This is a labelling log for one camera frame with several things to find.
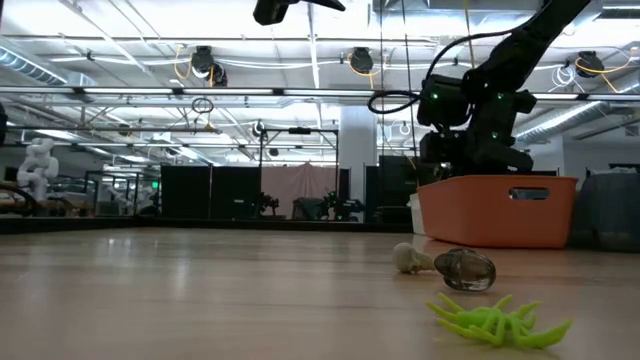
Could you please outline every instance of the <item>orange plastic bin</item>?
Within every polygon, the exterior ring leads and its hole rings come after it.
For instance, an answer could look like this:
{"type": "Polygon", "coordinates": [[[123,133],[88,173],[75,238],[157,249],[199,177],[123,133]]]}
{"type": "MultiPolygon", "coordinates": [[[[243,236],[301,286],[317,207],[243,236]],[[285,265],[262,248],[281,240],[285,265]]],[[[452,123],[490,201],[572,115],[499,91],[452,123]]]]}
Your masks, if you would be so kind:
{"type": "Polygon", "coordinates": [[[576,178],[461,176],[418,189],[427,236],[475,247],[563,248],[576,178]]]}

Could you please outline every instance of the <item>floor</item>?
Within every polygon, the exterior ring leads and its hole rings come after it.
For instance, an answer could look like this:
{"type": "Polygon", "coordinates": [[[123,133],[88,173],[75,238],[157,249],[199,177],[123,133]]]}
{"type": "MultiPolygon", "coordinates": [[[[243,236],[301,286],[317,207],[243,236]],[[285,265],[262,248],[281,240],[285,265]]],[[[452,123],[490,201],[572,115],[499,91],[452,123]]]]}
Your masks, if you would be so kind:
{"type": "Polygon", "coordinates": [[[389,234],[124,229],[0,236],[0,359],[636,359],[640,258],[486,250],[486,293],[399,275],[389,234]],[[424,301],[543,301],[538,329],[573,318],[548,350],[447,332],[424,301]]]}

